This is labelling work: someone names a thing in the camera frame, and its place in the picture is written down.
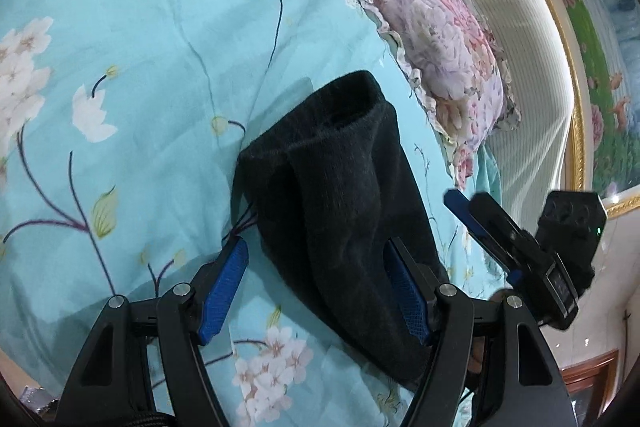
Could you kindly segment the right hand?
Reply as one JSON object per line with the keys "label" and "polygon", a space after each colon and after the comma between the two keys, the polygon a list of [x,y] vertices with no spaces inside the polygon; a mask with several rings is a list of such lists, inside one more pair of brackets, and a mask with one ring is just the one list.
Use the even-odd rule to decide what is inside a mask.
{"label": "right hand", "polygon": [[[512,294],[511,288],[500,289],[495,291],[488,299],[488,303],[502,303],[506,300],[506,297]],[[483,369],[484,352],[485,352],[485,336],[475,333],[472,347],[470,351],[470,357],[468,362],[468,373],[473,375],[480,375]]]}

